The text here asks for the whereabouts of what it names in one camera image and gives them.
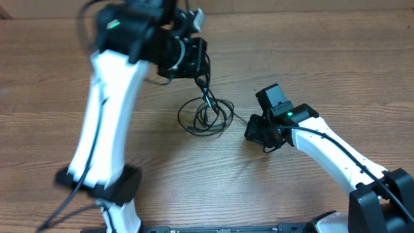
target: wooden tabletop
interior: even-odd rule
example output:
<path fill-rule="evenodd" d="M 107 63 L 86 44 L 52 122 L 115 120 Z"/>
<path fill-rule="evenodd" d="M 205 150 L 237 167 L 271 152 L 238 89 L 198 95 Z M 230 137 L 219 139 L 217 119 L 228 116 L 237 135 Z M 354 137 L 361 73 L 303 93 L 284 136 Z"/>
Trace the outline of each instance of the wooden tabletop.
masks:
<path fill-rule="evenodd" d="M 33 232 L 69 194 L 54 174 L 77 147 L 91 75 L 74 29 L 70 19 L 0 21 L 0 232 Z M 414 175 L 414 11 L 214 15 L 202 37 L 212 91 L 243 118 L 261 114 L 255 93 L 277 82 L 360 153 Z M 309 156 L 290 146 L 263 154 L 240 120 L 220 137 L 186 133 L 177 110 L 200 95 L 191 80 L 140 90 L 125 155 L 144 171 L 135 203 L 145 225 L 266 225 L 347 211 Z M 64 214 L 92 202 L 78 194 Z M 103 223 L 90 210 L 51 232 Z"/>

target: wooden table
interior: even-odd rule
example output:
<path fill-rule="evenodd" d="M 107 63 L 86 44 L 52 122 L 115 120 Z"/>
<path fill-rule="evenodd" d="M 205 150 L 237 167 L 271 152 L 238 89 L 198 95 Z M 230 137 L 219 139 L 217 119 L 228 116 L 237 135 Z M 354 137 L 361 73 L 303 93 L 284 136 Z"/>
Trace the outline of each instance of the wooden table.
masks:
<path fill-rule="evenodd" d="M 91 74 L 74 29 L 67 19 L 0 21 L 0 232 L 33 232 L 69 193 L 52 183 L 76 149 Z M 202 36 L 212 90 L 243 118 L 261 114 L 254 95 L 277 82 L 359 152 L 414 175 L 414 11 L 214 15 Z M 177 109 L 196 96 L 191 80 L 145 83 L 138 96 L 125 154 L 144 171 L 136 209 L 145 225 L 264 225 L 347 211 L 310 157 L 289 146 L 263 154 L 239 120 L 221 137 L 185 133 Z M 64 214 L 91 203 L 78 194 Z M 101 224 L 90 210 L 51 232 Z"/>

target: green indicator light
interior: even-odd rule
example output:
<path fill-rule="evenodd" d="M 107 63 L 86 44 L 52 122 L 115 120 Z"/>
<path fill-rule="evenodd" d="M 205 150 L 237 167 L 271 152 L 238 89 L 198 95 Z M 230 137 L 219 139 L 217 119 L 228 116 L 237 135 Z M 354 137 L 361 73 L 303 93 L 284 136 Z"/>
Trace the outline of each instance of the green indicator light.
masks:
<path fill-rule="evenodd" d="M 112 24 L 109 29 L 115 28 L 116 26 L 118 26 L 121 22 L 116 22 L 114 24 Z"/>

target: green light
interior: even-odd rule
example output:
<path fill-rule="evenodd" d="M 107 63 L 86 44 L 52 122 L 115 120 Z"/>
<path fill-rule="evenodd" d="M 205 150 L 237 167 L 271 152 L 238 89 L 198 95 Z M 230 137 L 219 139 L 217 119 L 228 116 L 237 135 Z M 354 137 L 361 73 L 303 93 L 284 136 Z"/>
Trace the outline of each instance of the green light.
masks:
<path fill-rule="evenodd" d="M 116 26 L 118 26 L 121 22 L 116 22 L 114 24 L 112 24 L 109 29 L 115 28 Z"/>

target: wall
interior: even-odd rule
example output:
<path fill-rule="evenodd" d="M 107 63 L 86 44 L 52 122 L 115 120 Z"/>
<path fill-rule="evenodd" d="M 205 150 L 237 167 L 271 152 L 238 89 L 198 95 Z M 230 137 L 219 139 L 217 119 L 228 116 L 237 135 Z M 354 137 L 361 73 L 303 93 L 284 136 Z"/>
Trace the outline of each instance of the wall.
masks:
<path fill-rule="evenodd" d="M 86 0 L 0 0 L 9 18 L 73 18 Z M 403 10 L 414 0 L 190 0 L 192 8 L 207 14 L 320 10 Z M 99 8 L 89 12 L 93 15 Z"/>

